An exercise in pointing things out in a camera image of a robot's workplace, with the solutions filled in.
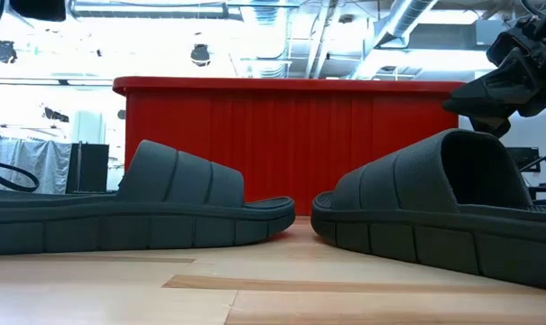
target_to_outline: ridged sandal strap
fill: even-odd
[[[5,179],[4,177],[0,176],[0,184],[4,185],[6,188],[10,190],[34,192],[35,190],[38,190],[38,188],[40,187],[40,181],[38,180],[38,178],[34,176],[33,174],[31,174],[30,172],[23,170],[22,168],[18,168],[18,167],[11,166],[1,162],[0,162],[0,168],[5,168],[10,171],[21,173],[22,175],[26,176],[28,179],[30,179],[30,181],[34,183],[33,186],[18,185],[14,183],[13,181],[9,181]]]
[[[231,168],[145,140],[116,195],[120,200],[241,208],[245,182]]]
[[[517,166],[497,138],[451,129],[341,178],[332,208],[458,212],[459,204],[531,206]]]

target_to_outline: ductwork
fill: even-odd
[[[286,78],[289,72],[286,62],[273,61],[286,59],[288,54],[288,9],[276,7],[274,4],[280,4],[280,2],[278,0],[253,0],[251,2],[253,7],[241,9],[245,23],[254,24],[258,29],[255,34],[259,36],[260,40],[265,40],[266,46],[257,45],[257,58],[271,60],[269,63],[259,63],[261,78]]]
[[[228,19],[243,21],[238,8],[222,4],[201,5],[131,5],[122,2],[72,0],[70,13],[76,18],[144,18],[144,19]]]
[[[375,40],[375,46],[395,39],[406,46],[409,34],[417,26],[419,16],[436,3],[437,0],[396,0],[389,15],[375,23],[375,36],[379,37]]]
[[[395,0],[391,12],[385,18],[375,23],[375,35],[365,40],[364,57],[351,75],[352,79],[359,77],[361,68],[365,72],[363,77],[372,78],[381,67],[365,69],[364,65],[371,62],[370,53],[375,46],[388,45],[389,47],[405,48],[409,42],[409,34],[419,23],[419,17],[429,11],[437,0]]]

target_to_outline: wooden floor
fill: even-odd
[[[546,324],[546,292],[360,255],[307,219],[256,246],[0,256],[0,324]]]

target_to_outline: black speaker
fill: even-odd
[[[531,147],[507,147],[507,152],[514,158],[515,163],[519,169],[527,166],[530,163],[540,159],[539,148]],[[526,170],[526,172],[541,172],[541,167],[536,164],[532,168]]]
[[[108,151],[108,144],[72,144],[66,192],[106,192]]]

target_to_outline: wood plank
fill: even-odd
[[[0,256],[0,261],[54,261],[54,262],[133,262],[133,263],[184,263],[194,262],[194,258],[170,258],[154,256],[116,256],[90,254],[38,254]]]
[[[235,296],[106,283],[0,285],[0,324],[222,325]]]
[[[249,290],[315,293],[485,293],[546,295],[546,291],[522,286],[435,285],[407,283],[346,283],[313,281],[275,281],[223,277],[175,275],[164,288]]]
[[[546,295],[447,292],[250,292],[226,325],[546,324]]]
[[[175,274],[183,273],[188,264],[127,263],[114,261],[12,261],[0,259],[0,284],[83,284],[160,288]]]

